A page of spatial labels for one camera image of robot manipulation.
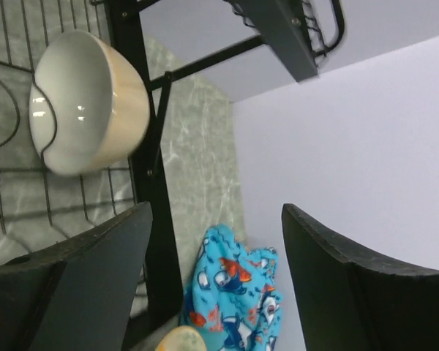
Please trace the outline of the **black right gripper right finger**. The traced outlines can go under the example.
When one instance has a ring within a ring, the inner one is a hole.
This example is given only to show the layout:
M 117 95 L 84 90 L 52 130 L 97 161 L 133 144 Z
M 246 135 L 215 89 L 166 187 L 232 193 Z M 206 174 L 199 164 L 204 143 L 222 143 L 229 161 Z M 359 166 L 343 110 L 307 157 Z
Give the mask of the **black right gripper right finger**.
M 282 231 L 308 350 L 439 350 L 439 271 L 369 249 L 300 208 Z

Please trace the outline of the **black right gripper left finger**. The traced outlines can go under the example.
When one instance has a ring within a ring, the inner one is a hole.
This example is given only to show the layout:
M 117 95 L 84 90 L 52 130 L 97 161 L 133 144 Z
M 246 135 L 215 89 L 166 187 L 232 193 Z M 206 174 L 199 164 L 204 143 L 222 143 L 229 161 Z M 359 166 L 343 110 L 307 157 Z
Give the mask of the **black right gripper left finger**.
M 140 203 L 5 263 L 4 350 L 120 350 L 151 223 Z

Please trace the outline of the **cream floral seahorse bowl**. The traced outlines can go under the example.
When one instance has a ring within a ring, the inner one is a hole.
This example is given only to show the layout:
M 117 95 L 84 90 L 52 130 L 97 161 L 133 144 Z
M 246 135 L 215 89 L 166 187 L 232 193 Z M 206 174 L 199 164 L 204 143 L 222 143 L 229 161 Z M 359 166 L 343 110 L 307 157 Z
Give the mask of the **cream floral seahorse bowl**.
M 183 325 L 170 331 L 155 351 L 207 351 L 207 347 L 196 329 Z

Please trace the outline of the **beige bowl white inside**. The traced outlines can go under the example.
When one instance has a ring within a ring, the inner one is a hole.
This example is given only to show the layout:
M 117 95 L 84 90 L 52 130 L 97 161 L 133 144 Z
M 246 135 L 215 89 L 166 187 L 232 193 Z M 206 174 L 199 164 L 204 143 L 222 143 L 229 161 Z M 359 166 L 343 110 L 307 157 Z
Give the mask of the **beige bowl white inside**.
M 45 49 L 29 94 L 29 126 L 50 171 L 79 176 L 126 159 L 149 119 L 143 80 L 117 50 L 80 30 Z

